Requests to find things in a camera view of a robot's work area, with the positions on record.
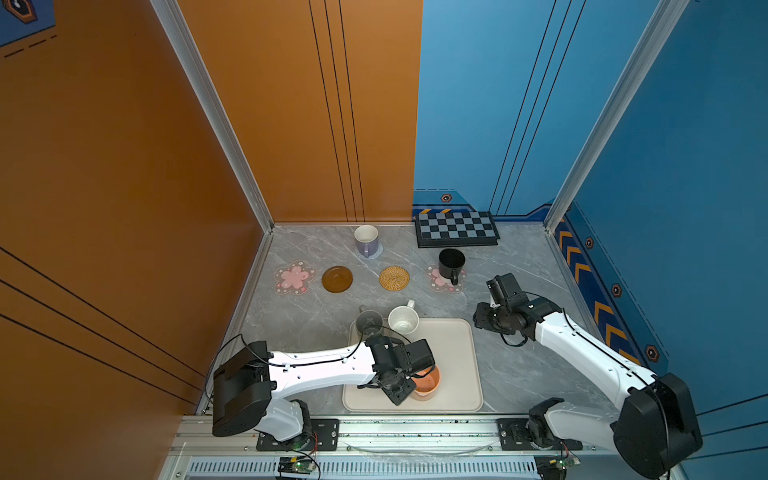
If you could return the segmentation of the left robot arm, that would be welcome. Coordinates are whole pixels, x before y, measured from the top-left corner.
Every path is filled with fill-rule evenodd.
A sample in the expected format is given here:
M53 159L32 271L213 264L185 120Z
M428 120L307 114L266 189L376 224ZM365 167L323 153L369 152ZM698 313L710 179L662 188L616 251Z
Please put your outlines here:
M416 389L415 380L436 366L424 339L404 342L373 335L347 347L303 353L271 351L264 341L246 343L212 375L212 435L251 430L279 443L312 435L303 392L353 385L383 392L395 406Z

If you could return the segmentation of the black mug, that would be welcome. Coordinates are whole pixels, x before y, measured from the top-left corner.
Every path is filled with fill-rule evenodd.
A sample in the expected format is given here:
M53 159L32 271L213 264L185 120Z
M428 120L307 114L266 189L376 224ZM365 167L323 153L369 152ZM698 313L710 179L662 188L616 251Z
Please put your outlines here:
M446 248L440 251L438 260L439 274L452 286L457 286L466 263L465 255L458 249Z

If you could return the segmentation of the orange mug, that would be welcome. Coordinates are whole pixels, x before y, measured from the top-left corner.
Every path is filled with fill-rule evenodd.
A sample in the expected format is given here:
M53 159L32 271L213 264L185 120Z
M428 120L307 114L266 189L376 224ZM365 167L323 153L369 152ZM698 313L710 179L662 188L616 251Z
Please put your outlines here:
M441 373L437 366L432 366L429 369L416 373L410 379L415 384L415 389L411 396L419 401L425 401L436 393L441 382Z

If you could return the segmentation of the white mug purple handle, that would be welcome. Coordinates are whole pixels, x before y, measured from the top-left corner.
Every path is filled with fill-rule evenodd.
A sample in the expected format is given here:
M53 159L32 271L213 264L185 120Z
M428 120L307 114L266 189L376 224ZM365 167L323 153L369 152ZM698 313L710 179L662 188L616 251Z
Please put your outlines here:
M357 252L363 258L372 258L379 250L379 230L373 225L361 225L354 231Z

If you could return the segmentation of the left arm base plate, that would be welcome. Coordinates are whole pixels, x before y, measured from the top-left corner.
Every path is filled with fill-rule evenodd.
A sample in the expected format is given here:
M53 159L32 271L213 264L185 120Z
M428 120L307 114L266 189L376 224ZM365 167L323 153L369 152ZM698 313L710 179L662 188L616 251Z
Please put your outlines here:
M338 448L340 421L336 418L312 418L309 430L298 437L279 442L260 434L256 449L260 452L331 452Z

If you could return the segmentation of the rattan woven round coaster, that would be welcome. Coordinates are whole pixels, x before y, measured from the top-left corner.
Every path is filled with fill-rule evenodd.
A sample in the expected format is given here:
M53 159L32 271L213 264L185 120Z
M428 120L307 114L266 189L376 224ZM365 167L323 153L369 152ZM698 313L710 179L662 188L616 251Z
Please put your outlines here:
M410 282L410 274L400 266L389 266L383 269L379 275L380 285L387 291L398 292L404 290Z

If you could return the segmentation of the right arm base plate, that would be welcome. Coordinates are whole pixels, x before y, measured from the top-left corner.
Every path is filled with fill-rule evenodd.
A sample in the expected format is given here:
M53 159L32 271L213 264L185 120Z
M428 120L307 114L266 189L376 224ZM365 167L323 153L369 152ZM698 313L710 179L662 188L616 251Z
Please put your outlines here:
M513 450L582 450L582 442L557 437L543 421L530 418L500 418L496 420L498 435L503 451Z

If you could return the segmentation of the pink flower coaster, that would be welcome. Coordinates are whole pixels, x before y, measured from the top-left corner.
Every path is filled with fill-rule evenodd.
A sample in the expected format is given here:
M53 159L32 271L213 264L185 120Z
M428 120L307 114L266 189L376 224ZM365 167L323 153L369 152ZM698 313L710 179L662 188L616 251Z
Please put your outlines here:
M430 288L434 292L460 293L464 289L467 278L467 271L462 269L459 273L457 283L453 284L449 278L443 277L440 274L439 266L437 264L428 265L425 269L425 274L429 279Z
M274 275L275 292L279 295L303 295L316 274L317 270L303 260L282 266Z

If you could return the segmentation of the grey woven round coaster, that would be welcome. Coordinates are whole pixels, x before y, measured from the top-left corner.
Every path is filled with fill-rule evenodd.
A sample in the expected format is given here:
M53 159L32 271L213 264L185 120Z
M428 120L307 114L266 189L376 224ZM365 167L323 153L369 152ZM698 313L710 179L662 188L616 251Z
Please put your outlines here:
M362 259L364 261L367 261L367 260L375 260L375 259L377 259L378 257L380 257L383 254L383 251L384 251L384 247L383 247L383 245L381 243L379 243L378 246L377 246L377 249L370 256L365 256L365 255L361 254L358 250L355 250L354 253L355 253L355 255L358 258L360 258L360 259Z

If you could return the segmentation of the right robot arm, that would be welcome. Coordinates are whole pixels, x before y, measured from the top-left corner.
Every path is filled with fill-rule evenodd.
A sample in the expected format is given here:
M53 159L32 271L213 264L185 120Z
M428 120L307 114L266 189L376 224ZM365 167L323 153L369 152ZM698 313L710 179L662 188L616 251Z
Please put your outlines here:
M521 334L555 352L612 402L616 413L574 406L559 397L529 411L527 430L546 449L578 440L617 453L637 474L657 479L703 446L687 384L657 375L598 341L546 298L516 305L481 302L473 315L478 329Z

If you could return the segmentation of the grey mug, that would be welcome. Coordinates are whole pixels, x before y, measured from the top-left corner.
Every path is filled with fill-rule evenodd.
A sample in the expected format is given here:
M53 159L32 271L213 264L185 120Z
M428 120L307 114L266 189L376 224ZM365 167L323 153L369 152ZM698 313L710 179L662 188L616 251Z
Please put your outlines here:
M359 307L359 313L355 320L355 327L362 339L377 335L383 329L383 316L376 310L366 306Z

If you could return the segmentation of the white speckled mug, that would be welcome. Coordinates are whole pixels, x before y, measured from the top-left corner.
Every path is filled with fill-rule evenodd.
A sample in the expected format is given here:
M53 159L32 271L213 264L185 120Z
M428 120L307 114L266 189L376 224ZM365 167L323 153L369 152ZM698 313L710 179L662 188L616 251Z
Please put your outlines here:
M395 307L388 316L389 328L402 335L414 333L419 323L420 317L415 310L414 300L408 300L405 305Z

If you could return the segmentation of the brown wooden round coaster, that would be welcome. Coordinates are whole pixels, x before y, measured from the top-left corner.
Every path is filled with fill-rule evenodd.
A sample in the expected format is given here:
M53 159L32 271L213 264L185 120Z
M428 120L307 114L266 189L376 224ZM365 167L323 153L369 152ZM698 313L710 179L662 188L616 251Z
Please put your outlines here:
M331 293L342 293L353 284L354 277L351 270L344 266L333 266L327 269L322 276L324 289Z

